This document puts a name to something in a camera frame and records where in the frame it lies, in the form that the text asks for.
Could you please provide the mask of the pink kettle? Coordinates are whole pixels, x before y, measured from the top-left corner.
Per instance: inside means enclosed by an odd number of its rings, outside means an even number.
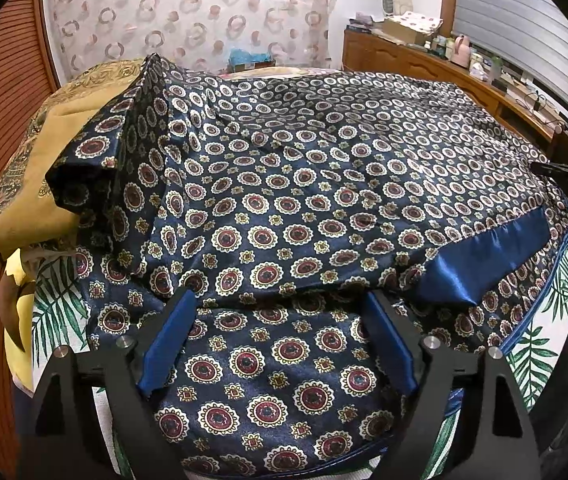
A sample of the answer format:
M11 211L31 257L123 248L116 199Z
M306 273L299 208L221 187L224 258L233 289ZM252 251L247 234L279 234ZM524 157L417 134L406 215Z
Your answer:
M451 62L456 66L465 68L470 67L470 38L465 35L457 36L454 40Z

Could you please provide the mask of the long wooden sideboard cabinet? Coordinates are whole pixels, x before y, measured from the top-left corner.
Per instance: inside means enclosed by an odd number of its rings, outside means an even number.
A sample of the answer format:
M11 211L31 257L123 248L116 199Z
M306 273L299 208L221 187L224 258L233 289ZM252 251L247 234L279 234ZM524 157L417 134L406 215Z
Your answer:
M345 30L342 68L352 72L396 73L418 79L453 82L502 126L536 144L549 159L551 143L561 134L549 132L512 98L471 77L462 68L375 35Z

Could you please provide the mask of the grey roller window blind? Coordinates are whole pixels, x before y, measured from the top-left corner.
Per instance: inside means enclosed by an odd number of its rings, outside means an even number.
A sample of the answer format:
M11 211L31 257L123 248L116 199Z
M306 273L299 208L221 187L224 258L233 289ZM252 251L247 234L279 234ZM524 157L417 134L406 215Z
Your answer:
M526 70L568 104L568 21L552 0L455 0L453 31Z

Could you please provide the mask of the small grey desk fan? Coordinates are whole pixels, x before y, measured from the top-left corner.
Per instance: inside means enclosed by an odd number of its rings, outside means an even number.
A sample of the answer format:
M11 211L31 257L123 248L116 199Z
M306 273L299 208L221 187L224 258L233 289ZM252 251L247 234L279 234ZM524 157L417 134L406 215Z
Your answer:
M386 16L395 14L395 0L382 0L383 12Z

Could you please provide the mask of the blue cloth on box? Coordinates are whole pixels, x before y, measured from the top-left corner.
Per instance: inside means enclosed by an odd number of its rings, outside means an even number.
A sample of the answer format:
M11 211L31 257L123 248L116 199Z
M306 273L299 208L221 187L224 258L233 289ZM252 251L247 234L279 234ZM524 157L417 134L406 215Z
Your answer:
M230 72L242 72L274 65L274 59L267 53L252 53L242 49L232 49L229 55Z

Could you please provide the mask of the palm leaf white blanket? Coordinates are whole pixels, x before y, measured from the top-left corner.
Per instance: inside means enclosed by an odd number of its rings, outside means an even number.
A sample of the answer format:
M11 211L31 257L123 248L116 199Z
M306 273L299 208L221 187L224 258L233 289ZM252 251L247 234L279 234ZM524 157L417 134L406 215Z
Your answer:
M86 319L75 279L75 261L67 256L46 258L36 279L30 326L31 374L36 384L58 344L76 351L88 348ZM527 313L524 331L508 352L508 364L527 408L532 408L550 378L568 338L568 239L544 289Z

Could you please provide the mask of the circle patterned lace curtain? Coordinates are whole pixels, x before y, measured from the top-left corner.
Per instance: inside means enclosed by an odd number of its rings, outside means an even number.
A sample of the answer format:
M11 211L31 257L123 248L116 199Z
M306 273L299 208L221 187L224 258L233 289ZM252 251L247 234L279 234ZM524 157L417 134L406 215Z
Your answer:
M324 67L336 0L44 0L63 80L103 62L157 52L221 73L233 51Z

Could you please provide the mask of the yellow patterned pillow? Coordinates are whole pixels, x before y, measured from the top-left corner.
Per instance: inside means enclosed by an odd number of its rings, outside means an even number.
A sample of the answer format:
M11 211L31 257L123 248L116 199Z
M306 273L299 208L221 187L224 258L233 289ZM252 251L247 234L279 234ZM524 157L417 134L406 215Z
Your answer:
M86 122L135 80L142 64L142 58L98 64L54 92L31 117L0 174L0 255L75 234L79 217L55 205L45 174Z

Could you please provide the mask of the navy patterned satin garment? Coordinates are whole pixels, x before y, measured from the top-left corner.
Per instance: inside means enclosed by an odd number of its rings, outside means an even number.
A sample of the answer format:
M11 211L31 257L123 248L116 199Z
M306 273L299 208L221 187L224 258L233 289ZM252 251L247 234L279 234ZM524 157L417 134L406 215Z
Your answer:
M79 217L86 338L105 351L192 289L147 398L159 479L320 474L380 452L409 396L362 313L512 347L568 239L544 155L454 84L390 73L229 80L148 56L46 175Z

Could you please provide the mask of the cardboard box with floral cloth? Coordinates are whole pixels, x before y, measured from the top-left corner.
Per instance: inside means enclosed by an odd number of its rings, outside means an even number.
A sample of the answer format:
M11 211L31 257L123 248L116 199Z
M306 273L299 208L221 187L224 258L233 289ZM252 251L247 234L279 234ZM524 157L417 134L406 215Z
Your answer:
M424 44L440 29L442 18L406 11L382 21L380 28L384 34L404 44Z

